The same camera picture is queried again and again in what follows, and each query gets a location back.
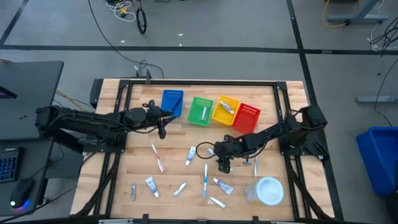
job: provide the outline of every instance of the gray floor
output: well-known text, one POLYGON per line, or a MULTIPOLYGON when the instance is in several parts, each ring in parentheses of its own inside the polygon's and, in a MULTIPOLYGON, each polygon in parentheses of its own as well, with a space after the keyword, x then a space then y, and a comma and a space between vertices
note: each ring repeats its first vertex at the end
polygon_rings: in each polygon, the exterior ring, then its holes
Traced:
MULTIPOLYGON (((0 1, 0 33, 6 29, 22 1, 0 1)), ((172 0, 170 4, 144 0, 149 18, 148 33, 140 35, 135 23, 113 16, 104 1, 92 0, 103 32, 120 46, 270 47, 295 49, 295 37, 285 1, 280 0, 172 0)), ((324 1, 293 0, 297 22, 306 49, 368 50, 366 40, 373 24, 353 24, 327 29, 322 23, 324 1)), ((355 12, 355 2, 333 2, 330 13, 355 12)), ((396 16, 398 3, 386 0, 380 13, 396 16)), ((381 24, 379 35, 388 25, 381 24)), ((30 0, 13 28, 6 45, 103 45, 86 1, 30 0)), ((133 60, 146 59, 164 69, 166 78, 214 78, 249 80, 303 80, 298 54, 251 52, 123 52, 133 60)), ((134 64, 112 51, 0 50, 0 58, 15 62, 63 60, 65 66, 58 89, 88 101, 94 78, 134 75, 134 64)), ((372 105, 358 105, 357 95, 375 95, 383 75, 396 56, 307 55, 317 100, 329 125, 326 137, 335 171, 345 220, 390 223, 383 199, 377 197, 368 179, 355 137, 371 126, 387 123, 372 105)), ((151 68, 154 77, 159 70, 151 68)), ((393 69, 382 94, 397 94, 398 67, 393 69)), ((74 108, 56 97, 63 106, 74 108)), ((379 105, 394 124, 397 106, 379 105)), ((59 156, 57 148, 53 157, 59 156)), ((81 157, 68 155, 66 163, 79 164, 81 157)), ((76 185, 76 171, 69 178, 53 179, 47 195, 52 198, 76 185)), ((74 192, 52 205, 21 218, 65 217, 74 192)))

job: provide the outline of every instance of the blue basket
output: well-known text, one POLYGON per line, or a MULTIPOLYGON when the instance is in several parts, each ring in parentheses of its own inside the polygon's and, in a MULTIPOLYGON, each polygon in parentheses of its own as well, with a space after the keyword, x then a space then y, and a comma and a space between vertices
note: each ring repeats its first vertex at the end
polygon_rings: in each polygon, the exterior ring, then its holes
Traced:
POLYGON ((398 127, 371 127, 356 137, 373 191, 385 196, 396 188, 398 127))
POLYGON ((182 102, 184 91, 182 90, 164 90, 162 98, 162 110, 173 111, 174 117, 180 117, 182 114, 182 102))

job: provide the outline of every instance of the yellow basket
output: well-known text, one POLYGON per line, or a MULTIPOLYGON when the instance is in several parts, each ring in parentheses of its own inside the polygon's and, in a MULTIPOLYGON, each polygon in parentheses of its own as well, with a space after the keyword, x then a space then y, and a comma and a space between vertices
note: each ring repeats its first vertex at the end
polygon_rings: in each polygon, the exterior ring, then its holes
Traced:
POLYGON ((240 104, 241 104, 241 102, 239 100, 236 100, 236 99, 228 97, 228 96, 221 95, 220 98, 218 99, 216 108, 211 117, 213 118, 213 120, 215 120, 221 124, 231 126, 234 122, 236 112, 238 112, 238 108, 239 108, 240 104), (224 101, 225 103, 227 103, 231 107, 231 109, 234 111, 234 114, 231 114, 226 109, 224 109, 223 105, 220 104, 220 101, 224 101))

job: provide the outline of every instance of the plastic basket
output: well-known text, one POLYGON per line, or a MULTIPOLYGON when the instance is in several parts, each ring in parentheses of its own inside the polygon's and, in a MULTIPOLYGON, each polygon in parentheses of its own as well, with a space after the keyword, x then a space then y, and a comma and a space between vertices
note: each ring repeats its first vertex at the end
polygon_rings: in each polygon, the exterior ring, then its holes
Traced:
POLYGON ((184 91, 182 90, 164 90, 162 98, 162 110, 173 111, 174 117, 180 117, 182 114, 184 91))
POLYGON ((252 106, 241 103, 236 113, 232 128, 242 132, 243 134, 253 133, 259 119, 261 110, 252 106))
POLYGON ((373 191, 380 196, 396 189, 398 128, 371 127, 356 137, 373 191))
POLYGON ((241 102, 239 100, 236 100, 236 99, 228 97, 228 96, 221 95, 220 98, 218 99, 216 108, 214 109, 212 118, 221 124, 231 126, 234 122, 236 112, 239 108, 240 103, 241 102), (231 109, 234 111, 234 114, 231 114, 226 109, 224 109, 223 105, 220 104, 220 101, 224 101, 225 103, 227 103, 231 107, 231 109))
POLYGON ((210 121, 211 106, 213 106, 213 100, 207 100, 199 97, 194 97, 189 111, 188 121, 192 124, 200 126, 208 126, 210 121), (206 107, 205 117, 202 120, 203 110, 206 107))

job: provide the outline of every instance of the white lid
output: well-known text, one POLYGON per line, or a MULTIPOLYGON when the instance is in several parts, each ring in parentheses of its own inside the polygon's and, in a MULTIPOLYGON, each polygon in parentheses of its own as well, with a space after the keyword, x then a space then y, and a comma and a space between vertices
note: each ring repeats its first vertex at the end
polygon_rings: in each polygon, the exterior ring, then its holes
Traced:
POLYGON ((262 203, 274 206, 282 201, 284 188, 279 180, 273 177, 264 177, 256 184, 256 193, 262 203))

